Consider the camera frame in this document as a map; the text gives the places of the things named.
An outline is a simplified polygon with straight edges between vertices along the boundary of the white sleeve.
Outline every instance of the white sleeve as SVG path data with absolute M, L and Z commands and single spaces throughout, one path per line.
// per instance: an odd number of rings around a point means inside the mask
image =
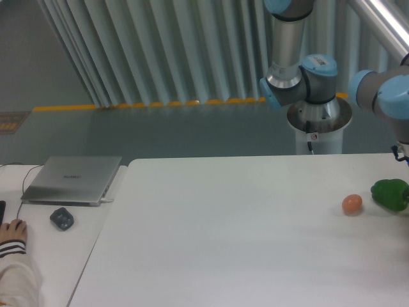
M 38 282 L 25 245 L 23 251 L 0 252 L 0 257 L 0 306 L 38 307 Z

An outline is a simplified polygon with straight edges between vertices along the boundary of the metal pole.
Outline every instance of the metal pole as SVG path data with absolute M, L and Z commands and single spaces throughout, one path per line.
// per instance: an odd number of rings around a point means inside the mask
M 379 42 L 401 62 L 409 54 L 409 22 L 391 0 L 349 0 Z

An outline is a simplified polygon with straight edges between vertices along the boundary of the hand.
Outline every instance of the hand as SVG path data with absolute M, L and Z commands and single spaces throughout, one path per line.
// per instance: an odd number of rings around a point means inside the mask
M 27 223 L 21 219 L 14 219 L 10 224 L 0 226 L 0 244 L 9 240 L 27 241 Z

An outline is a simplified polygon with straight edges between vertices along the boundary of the small table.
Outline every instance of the small table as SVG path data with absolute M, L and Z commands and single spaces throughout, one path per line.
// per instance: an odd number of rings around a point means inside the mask
M 33 166 L 9 165 L 0 168 L 0 199 L 6 201 L 4 222 L 17 217 L 21 204 L 22 182 Z M 30 185 L 41 168 L 33 169 L 24 182 Z M 106 195 L 113 199 L 127 167 L 121 166 Z M 61 206 L 23 205 L 19 218 L 27 221 L 27 253 L 33 257 L 40 277 L 40 306 L 67 306 L 100 233 L 112 203 L 99 207 L 72 207 L 67 210 L 74 224 L 67 231 L 58 230 L 50 215 Z

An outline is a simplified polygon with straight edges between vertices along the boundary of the blue joint cap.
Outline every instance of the blue joint cap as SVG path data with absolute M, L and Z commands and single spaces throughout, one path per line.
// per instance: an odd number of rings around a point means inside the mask
M 338 74 L 337 62 L 326 54 L 310 54 L 302 61 L 303 68 L 323 77 L 335 77 Z
M 383 83 L 378 90 L 378 102 L 387 116 L 409 119 L 409 75 L 397 75 Z
M 282 13 L 290 4 L 291 0 L 264 0 L 264 5 L 271 14 Z
M 365 76 L 370 72 L 372 72 L 372 70 L 361 70 L 351 79 L 350 83 L 348 84 L 348 97 L 350 98 L 350 101 L 357 106 L 357 93 L 359 84 L 363 80 L 363 78 L 365 78 Z
M 261 94 L 264 96 L 270 107 L 272 107 L 273 109 L 279 109 L 281 107 L 279 101 L 273 94 L 273 91 L 268 86 L 266 78 L 260 79 L 260 90 Z

